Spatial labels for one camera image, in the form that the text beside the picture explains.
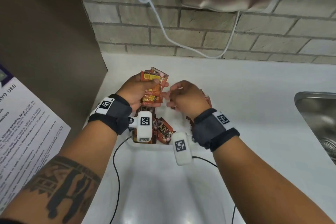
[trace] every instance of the brick wall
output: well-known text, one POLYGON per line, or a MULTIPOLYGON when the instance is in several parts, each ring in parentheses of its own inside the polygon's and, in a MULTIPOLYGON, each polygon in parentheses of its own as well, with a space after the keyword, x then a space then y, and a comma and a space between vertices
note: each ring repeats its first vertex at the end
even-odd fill
MULTIPOLYGON (((137 0, 83 1, 102 52, 199 57, 171 45, 137 0)), ((152 1, 172 40, 209 56, 225 47, 235 14, 152 1)), ((262 12, 242 12, 223 58, 336 64, 336 0, 273 0, 262 12)))

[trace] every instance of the stainless steel sink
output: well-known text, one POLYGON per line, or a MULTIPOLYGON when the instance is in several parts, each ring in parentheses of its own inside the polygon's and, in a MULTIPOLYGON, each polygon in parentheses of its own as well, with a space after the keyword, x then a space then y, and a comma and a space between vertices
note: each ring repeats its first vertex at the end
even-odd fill
POLYGON ((336 93, 299 92, 295 105, 336 164, 336 93))

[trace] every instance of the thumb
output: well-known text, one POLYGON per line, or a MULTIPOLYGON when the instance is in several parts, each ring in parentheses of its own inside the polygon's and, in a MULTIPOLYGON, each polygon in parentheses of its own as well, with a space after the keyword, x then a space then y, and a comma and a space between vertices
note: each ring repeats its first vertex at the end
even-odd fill
POLYGON ((153 88, 154 86, 157 86, 159 82, 160 82, 159 79, 154 79, 147 82, 141 82, 141 86, 143 90, 147 90, 153 88))

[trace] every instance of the hand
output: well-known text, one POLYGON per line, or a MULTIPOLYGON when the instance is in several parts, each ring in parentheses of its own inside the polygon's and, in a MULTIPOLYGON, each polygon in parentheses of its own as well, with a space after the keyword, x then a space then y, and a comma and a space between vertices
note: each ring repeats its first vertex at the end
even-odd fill
MULTIPOLYGON (((141 82, 141 73, 138 73, 127 80, 123 86, 116 92, 119 96, 125 99, 135 112, 141 105, 141 98, 144 96, 147 89, 153 88, 159 83, 158 79, 152 81, 141 82)), ((161 103, 152 103, 151 107, 160 107, 161 103)))
POLYGON ((165 94, 165 98, 170 98, 167 107, 177 107, 192 120, 210 108, 202 91, 188 81, 175 83, 165 94))

